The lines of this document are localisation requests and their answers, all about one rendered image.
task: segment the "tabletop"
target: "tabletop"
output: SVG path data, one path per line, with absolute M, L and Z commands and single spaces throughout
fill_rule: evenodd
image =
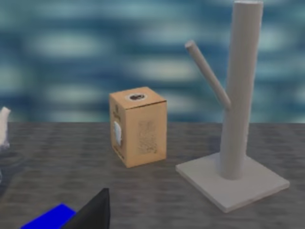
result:
M 168 158 L 125 168 L 108 123 L 9 123 L 0 155 L 0 228 L 19 229 L 54 206 L 79 210 L 110 189 L 111 229 L 305 228 L 305 125 L 251 124 L 247 154 L 290 188 L 230 213 L 185 181 L 175 165 L 219 151 L 221 125 L 168 124 Z

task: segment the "box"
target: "box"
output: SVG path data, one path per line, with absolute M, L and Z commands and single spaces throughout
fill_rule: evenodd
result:
M 111 93 L 111 145 L 127 168 L 166 159 L 167 102 L 148 87 Z

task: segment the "black object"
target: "black object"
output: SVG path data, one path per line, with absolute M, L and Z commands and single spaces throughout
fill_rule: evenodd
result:
M 109 229 L 110 196 L 104 188 L 78 211 L 61 229 Z

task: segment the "box top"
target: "box top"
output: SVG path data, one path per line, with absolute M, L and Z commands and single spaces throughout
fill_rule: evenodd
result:
M 124 109 L 131 109 L 150 104 L 166 102 L 166 100 L 149 87 L 139 87 L 109 95 Z

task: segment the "blue block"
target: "blue block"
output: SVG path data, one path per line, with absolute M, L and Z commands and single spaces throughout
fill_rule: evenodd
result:
M 71 208 L 60 204 L 21 229 L 60 229 L 75 213 Z

